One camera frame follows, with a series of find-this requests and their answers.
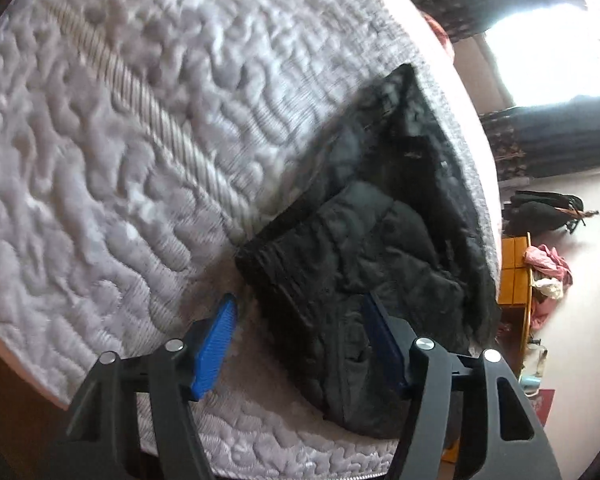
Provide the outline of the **orange wooden cabinet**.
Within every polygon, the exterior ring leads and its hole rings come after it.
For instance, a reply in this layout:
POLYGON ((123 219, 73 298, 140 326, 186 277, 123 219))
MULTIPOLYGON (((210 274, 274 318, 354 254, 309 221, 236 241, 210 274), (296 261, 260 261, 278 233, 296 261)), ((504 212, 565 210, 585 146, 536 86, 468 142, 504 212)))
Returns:
POLYGON ((524 260, 531 236, 502 239, 502 272, 498 306, 501 321, 495 342, 517 378, 524 368, 532 315, 532 269, 524 260))

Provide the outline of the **dark patterned curtain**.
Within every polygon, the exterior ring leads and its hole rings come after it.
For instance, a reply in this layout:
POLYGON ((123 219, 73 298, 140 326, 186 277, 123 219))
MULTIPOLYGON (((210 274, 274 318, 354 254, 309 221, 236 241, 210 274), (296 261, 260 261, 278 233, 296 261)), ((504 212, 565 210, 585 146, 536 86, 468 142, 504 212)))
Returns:
POLYGON ((600 167, 600 9, 595 0, 412 0, 458 47, 471 40, 505 107, 482 128, 501 181, 600 167))

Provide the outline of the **black bag on floor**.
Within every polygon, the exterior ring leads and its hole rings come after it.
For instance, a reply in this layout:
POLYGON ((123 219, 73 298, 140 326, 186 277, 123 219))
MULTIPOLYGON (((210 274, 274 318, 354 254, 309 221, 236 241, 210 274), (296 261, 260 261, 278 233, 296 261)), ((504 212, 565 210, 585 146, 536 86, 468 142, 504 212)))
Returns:
POLYGON ((540 236, 560 230, 572 234, 597 215, 597 210, 586 210, 575 195, 519 190, 503 205, 503 231, 508 236, 540 236))

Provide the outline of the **pink clothes pile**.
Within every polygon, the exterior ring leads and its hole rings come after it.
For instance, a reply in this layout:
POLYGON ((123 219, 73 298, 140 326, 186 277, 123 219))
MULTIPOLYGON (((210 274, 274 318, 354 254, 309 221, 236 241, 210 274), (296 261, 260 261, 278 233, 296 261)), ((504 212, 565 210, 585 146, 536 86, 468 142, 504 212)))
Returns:
POLYGON ((555 247, 530 246, 524 252, 524 262, 532 270, 530 327, 532 332, 537 332, 566 296, 573 276, 569 264, 555 247))

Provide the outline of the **black pants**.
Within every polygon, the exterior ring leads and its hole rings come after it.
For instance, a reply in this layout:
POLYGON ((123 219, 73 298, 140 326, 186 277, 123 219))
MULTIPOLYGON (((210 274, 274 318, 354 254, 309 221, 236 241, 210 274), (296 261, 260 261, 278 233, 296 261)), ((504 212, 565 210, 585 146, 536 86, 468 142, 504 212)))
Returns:
POLYGON ((368 86, 334 133, 306 192, 236 264, 306 399, 344 429, 393 439, 408 405, 370 348, 363 297, 466 352, 494 337, 495 281, 460 159, 412 66, 368 86))

